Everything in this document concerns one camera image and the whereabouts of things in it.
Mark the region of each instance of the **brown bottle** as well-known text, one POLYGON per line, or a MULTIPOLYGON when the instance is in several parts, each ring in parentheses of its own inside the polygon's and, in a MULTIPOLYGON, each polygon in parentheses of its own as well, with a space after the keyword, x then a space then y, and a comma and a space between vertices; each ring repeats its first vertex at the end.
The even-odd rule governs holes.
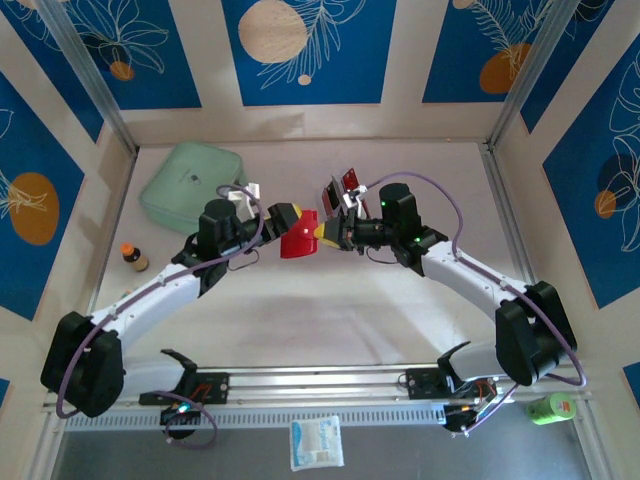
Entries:
POLYGON ((130 243, 120 245, 122 258, 131 265, 136 272, 144 272, 149 266, 149 259, 140 253, 140 250, 130 243))

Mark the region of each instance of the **purple cable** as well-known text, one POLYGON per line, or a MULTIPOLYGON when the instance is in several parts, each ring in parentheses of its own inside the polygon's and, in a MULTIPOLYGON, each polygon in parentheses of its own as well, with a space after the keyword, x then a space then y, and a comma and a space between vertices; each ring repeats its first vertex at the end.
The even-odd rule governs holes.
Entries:
MULTIPOLYGON (((260 201, 249 190, 247 190, 245 188, 242 188, 240 186, 237 186, 237 185, 220 185, 216 189, 216 193, 219 196, 224 197, 224 195, 221 193, 222 189, 236 190, 236 191, 242 192, 253 201, 253 203, 256 205, 256 207, 258 209, 258 218, 259 218, 259 220, 258 220, 258 229, 256 230, 256 234, 251 238, 251 240, 249 240, 249 242, 244 247, 242 247, 237 252, 233 252, 233 253, 231 253, 229 255, 226 255, 224 257, 215 258, 213 260, 209 260, 208 262, 204 262, 204 263, 201 263, 201 264, 196 265, 194 267, 188 268, 186 270, 182 270, 180 272, 174 273, 173 275, 168 276, 165 279, 165 282, 171 282, 173 280, 176 280, 177 278, 183 277, 185 275, 189 275, 190 273, 193 273, 196 270, 200 270, 200 269, 203 269, 203 268, 208 268, 208 267, 211 267, 213 265, 217 265, 219 263, 228 262, 232 258, 238 257, 238 256, 242 255, 243 253, 245 253, 246 251, 250 250, 256 243, 258 243, 258 240, 260 239, 260 236, 262 235, 262 228, 264 227, 264 211, 262 210, 262 206, 260 205, 260 201)), ((124 310, 126 310, 129 307, 131 307, 134 303, 138 302, 142 298, 144 298, 147 295, 149 295, 150 293, 154 292, 157 288, 159 288, 161 286, 162 286, 161 283, 156 282, 154 284, 149 285, 144 290, 136 293, 135 295, 131 295, 130 296, 131 298, 127 298, 127 300, 125 302, 123 302, 122 305, 120 305, 116 309, 115 316, 109 314, 106 317, 104 317, 104 319, 102 319, 102 321, 100 323, 98 323, 95 327, 93 327, 93 329, 84 338, 84 340, 82 340, 82 342, 78 346, 78 349, 73 354, 73 357, 71 357, 71 361, 69 362, 69 365, 67 366, 67 369, 64 372, 64 376, 62 377, 62 382, 60 383, 60 389, 58 390, 58 399, 56 401, 56 414, 58 415, 58 417, 60 417, 62 419, 67 419, 67 418, 71 418, 74 415, 78 414, 78 410, 73 410, 72 412, 66 413, 62 409, 62 407, 64 405, 64 397, 65 397, 65 394, 67 393, 67 388, 69 387, 69 382, 71 381, 71 376, 73 374, 73 371, 76 368, 76 365, 78 364, 78 361, 80 360, 80 357, 84 353, 85 348, 88 347, 88 345, 95 338, 95 336, 98 334, 98 332, 102 331, 104 329, 104 327, 110 321, 114 320, 114 318, 117 317, 124 310)), ((174 398, 174 397, 171 397, 171 396, 175 396, 174 393, 170 393, 170 392, 156 392, 156 394, 157 395, 164 395, 164 396, 169 397, 169 398, 174 398)), ((187 401, 187 403, 191 402, 189 399, 181 400, 181 401, 187 401)), ((205 413, 203 410, 200 410, 200 411, 203 412, 205 414, 205 416, 207 416, 207 418, 209 418, 209 420, 212 419, 212 417, 211 418, 209 417, 208 413, 205 413)), ((217 426, 216 426, 215 422, 212 422, 212 424, 214 425, 214 429, 216 429, 217 426)))
POLYGON ((218 438, 218 424, 216 423, 216 419, 213 418, 213 415, 207 412, 207 409, 204 408, 204 406, 201 403, 196 403, 190 398, 183 397, 182 395, 177 395, 171 392, 151 392, 151 393, 153 393, 154 395, 171 398, 173 400, 177 400, 179 402, 189 404, 192 408, 195 408, 200 413, 202 413, 205 417, 207 417, 207 419, 211 422, 211 425, 213 426, 213 437, 211 437, 211 439, 208 442, 184 443, 184 442, 176 442, 174 438, 169 436, 169 425, 171 423, 169 421, 167 422, 167 425, 164 428, 164 436, 167 438, 167 443, 169 443, 170 445, 175 445, 176 447, 186 448, 187 450, 206 450, 207 448, 212 447, 214 443, 216 443, 216 440, 218 438))
MULTIPOLYGON (((569 359, 571 360, 571 363, 573 363, 573 366, 575 367, 576 372, 578 372, 578 378, 577 379, 576 378, 563 377, 563 376, 560 376, 560 375, 556 375, 554 373, 548 373, 547 377, 553 378, 555 380, 560 380, 561 382, 568 383, 569 385, 573 385, 573 386, 576 386, 576 387, 584 387, 584 386, 586 386, 587 385, 587 375, 586 375, 586 373, 584 371, 584 368, 580 364, 580 360, 578 360, 578 357, 576 356, 576 354, 571 349, 571 346, 567 343, 567 341, 562 336, 560 331, 556 328, 556 326, 553 324, 551 319, 549 319, 549 317, 540 309, 540 307, 538 307, 535 303, 533 303, 533 301, 529 297, 524 295, 522 292, 519 292, 513 286, 511 286, 509 284, 506 284, 506 282, 504 282, 504 286, 503 286, 503 280, 502 279, 496 277, 494 274, 492 274, 491 272, 485 270, 484 268, 480 267, 479 265, 476 265, 475 263, 470 262, 469 260, 464 258, 458 252, 458 240, 460 239, 460 235, 462 234, 462 229, 464 227, 464 219, 462 217, 462 210, 460 210, 460 206, 458 205, 458 203, 451 196, 451 194, 445 190, 445 188, 441 184, 439 184, 435 180, 433 180, 433 179, 431 179, 431 178, 429 178, 429 177, 427 177, 425 175, 421 175, 419 173, 415 173, 415 172, 395 172, 395 173, 390 173, 389 175, 385 175, 381 179, 376 180, 375 182, 371 183, 370 185, 367 185, 367 190, 370 190, 373 187, 376 187, 376 186, 380 185, 382 182, 385 182, 385 181, 387 181, 387 180, 389 180, 391 178, 404 177, 404 176, 415 177, 415 178, 419 178, 421 180, 424 180, 425 182, 427 182, 427 183, 433 185, 434 187, 436 187, 445 197, 447 197, 447 200, 449 200, 449 203, 454 208, 454 210, 456 211, 456 215, 458 216, 458 230, 456 231, 455 235, 453 236, 453 240, 451 241, 451 251, 453 253, 453 256, 457 260, 459 260, 460 263, 462 263, 463 265, 466 265, 467 267, 469 267, 470 269, 472 269, 475 272, 479 273, 480 275, 482 275, 483 277, 487 278, 491 282, 495 283, 496 285, 499 285, 500 288, 504 288, 506 291, 508 291, 509 293, 515 295, 520 300, 522 300, 525 304, 527 304, 527 306, 529 308, 531 308, 531 310, 533 310, 533 312, 544 322, 544 324, 547 326, 547 328, 553 334, 553 336, 556 338, 556 340, 558 340, 558 342, 560 343, 562 348, 565 350, 565 352, 569 356, 569 359)), ((493 415, 496 412, 496 410, 498 410, 498 408, 500 408, 504 404, 504 402, 507 401, 507 399, 509 399, 511 397, 511 395, 513 395, 513 393, 516 391, 516 388, 518 388, 518 384, 515 384, 511 388, 511 390, 509 390, 507 392, 507 394, 502 399, 500 399, 500 401, 496 404, 496 406, 489 413, 487 413, 479 421, 477 421, 470 428, 468 428, 467 429, 467 433, 473 431, 476 427, 478 427, 480 424, 482 424, 487 418, 489 418, 491 415, 493 415)))

